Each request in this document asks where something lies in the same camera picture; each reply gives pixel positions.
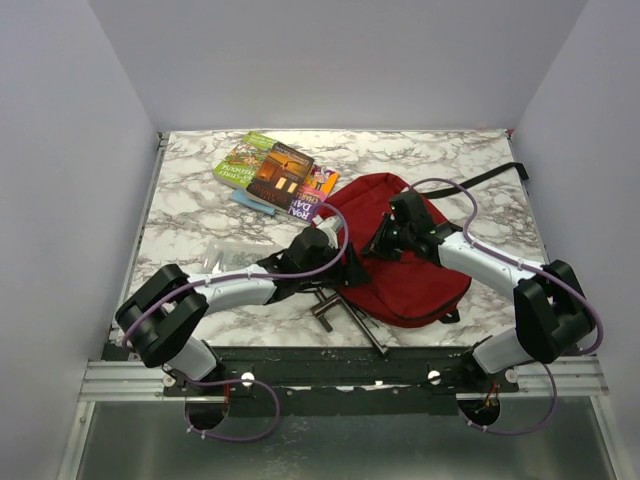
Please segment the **red backpack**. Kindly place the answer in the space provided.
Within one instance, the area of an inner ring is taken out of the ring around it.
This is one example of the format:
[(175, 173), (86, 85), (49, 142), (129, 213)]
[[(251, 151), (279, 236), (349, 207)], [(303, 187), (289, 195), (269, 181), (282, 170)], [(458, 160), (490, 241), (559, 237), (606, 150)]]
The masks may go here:
[(326, 202), (346, 219), (356, 259), (369, 276), (367, 282), (341, 286), (337, 292), (351, 305), (388, 325), (418, 328), (444, 321), (455, 312), (472, 280), (411, 252), (402, 253), (397, 261), (361, 255), (383, 215), (391, 211), (389, 200), (408, 186), (392, 173), (368, 174), (335, 191)]

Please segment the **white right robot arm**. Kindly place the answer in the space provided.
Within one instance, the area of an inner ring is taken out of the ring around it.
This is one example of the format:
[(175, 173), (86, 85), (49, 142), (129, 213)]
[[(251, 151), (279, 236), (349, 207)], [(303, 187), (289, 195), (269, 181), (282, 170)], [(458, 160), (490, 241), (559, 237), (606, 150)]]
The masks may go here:
[(315, 226), (259, 261), (275, 278), (273, 301), (313, 287), (334, 288), (378, 320), (418, 328), (456, 322), (458, 303), (478, 281), (513, 303), (515, 325), (461, 355), (455, 381), (474, 392), (493, 384), (504, 369), (550, 364), (602, 331), (569, 264), (529, 263), (493, 250), (466, 226), (436, 221), (425, 198), (412, 190), (393, 196), (389, 206), (371, 234), (342, 221), (345, 253)]

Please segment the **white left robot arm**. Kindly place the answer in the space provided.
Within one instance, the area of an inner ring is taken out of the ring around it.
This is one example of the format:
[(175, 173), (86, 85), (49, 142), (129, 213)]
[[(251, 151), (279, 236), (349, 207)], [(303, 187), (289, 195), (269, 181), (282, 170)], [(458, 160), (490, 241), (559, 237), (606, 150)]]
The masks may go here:
[(341, 214), (304, 228), (291, 244), (238, 270), (189, 275), (176, 264), (159, 269), (116, 311), (121, 345), (148, 368), (168, 366), (187, 376), (201, 395), (222, 380), (212, 348), (193, 333), (214, 313), (283, 301), (313, 288), (339, 289), (370, 282)]

